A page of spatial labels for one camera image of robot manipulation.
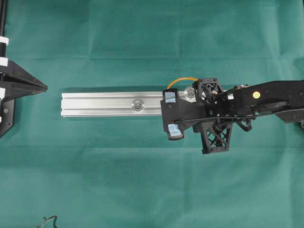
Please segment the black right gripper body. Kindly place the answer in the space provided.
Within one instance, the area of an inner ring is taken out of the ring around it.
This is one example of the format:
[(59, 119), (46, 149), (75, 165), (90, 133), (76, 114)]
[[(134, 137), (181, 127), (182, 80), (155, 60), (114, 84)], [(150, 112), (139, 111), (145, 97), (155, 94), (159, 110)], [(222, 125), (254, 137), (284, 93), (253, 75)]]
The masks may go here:
[(192, 84), (195, 102), (181, 105), (181, 129), (200, 133), (202, 153), (229, 150), (234, 119), (229, 101), (216, 78), (198, 79)]

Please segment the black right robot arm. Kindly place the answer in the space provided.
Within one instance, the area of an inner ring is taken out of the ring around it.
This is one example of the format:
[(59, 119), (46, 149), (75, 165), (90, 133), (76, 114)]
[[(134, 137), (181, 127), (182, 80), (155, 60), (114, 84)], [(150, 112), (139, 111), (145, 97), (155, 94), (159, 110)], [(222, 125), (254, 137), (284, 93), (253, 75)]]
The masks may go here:
[(183, 139), (185, 130), (192, 128), (201, 135), (203, 154), (228, 151), (233, 124), (249, 132), (251, 122), (266, 115), (274, 114), (285, 123), (304, 120), (302, 80), (239, 85), (225, 91), (217, 78), (201, 78), (191, 88), (194, 102), (182, 99), (171, 85), (163, 90), (163, 129), (174, 141)]

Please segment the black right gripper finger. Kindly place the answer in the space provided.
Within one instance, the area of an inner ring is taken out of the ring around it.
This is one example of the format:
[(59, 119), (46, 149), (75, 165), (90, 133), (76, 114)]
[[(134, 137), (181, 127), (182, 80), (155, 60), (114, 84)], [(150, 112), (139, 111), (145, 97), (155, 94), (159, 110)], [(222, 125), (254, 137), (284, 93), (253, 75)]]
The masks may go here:
[(177, 88), (166, 89), (162, 92), (161, 114), (164, 126), (178, 125), (181, 119), (180, 96)]
[(183, 131), (179, 129), (177, 124), (171, 123), (168, 125), (168, 139), (171, 141), (184, 138)]

